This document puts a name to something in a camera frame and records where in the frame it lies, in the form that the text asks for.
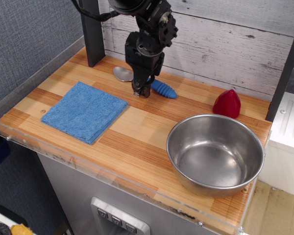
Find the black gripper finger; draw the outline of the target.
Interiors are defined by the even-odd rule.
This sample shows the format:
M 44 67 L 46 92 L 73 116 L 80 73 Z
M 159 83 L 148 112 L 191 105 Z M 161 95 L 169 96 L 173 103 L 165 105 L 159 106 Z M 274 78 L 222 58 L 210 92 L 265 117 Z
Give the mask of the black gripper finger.
M 150 96 L 150 89 L 151 89 L 150 84 L 143 85 L 143 87 L 141 88 L 141 96 L 148 98 Z
M 152 75 L 158 76 L 161 72 L 161 66 L 157 66 L 155 70 L 152 72 Z

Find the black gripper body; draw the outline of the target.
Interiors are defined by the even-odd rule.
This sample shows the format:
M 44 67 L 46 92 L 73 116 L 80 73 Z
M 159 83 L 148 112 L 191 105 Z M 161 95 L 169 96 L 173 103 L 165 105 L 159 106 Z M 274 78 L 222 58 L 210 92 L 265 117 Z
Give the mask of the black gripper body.
M 151 84 L 155 80 L 152 72 L 157 66 L 163 65 L 165 58 L 164 52 L 153 57 L 147 57 L 137 50 L 125 51 L 125 61 L 133 70 L 132 88 L 136 96 L 141 96 L 141 88 L 145 84 Z

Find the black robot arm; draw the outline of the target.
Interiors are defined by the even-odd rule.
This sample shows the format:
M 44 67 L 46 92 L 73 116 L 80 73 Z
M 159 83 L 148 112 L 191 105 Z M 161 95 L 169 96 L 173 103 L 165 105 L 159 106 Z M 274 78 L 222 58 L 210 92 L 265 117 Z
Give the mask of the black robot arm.
M 163 49 L 177 37 L 171 5 L 166 0 L 111 0 L 109 4 L 113 11 L 95 15 L 73 1 L 79 13 L 99 22 L 118 15 L 135 17 L 139 31 L 131 32 L 125 42 L 125 61 L 133 70 L 134 95 L 148 98 L 164 62 Z

